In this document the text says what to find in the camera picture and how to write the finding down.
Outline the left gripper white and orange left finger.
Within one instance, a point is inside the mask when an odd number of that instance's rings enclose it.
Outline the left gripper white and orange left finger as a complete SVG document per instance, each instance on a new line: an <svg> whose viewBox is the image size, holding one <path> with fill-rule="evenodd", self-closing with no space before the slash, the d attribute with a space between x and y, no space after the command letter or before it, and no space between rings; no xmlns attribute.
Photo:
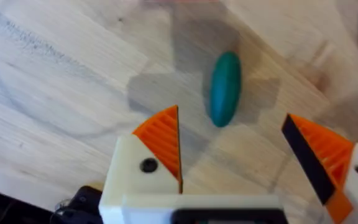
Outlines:
<svg viewBox="0 0 358 224"><path fill-rule="evenodd" d="M104 223L170 223L183 192L178 106L117 139L101 200Z"/></svg>

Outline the left gripper white and orange right finger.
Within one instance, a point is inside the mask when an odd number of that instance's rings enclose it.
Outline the left gripper white and orange right finger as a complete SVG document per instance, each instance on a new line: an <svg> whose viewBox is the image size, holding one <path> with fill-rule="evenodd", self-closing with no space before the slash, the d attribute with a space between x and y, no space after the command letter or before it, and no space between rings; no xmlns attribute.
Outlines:
<svg viewBox="0 0 358 224"><path fill-rule="evenodd" d="M288 114L282 133L320 203L324 223L358 223L358 142Z"/></svg>

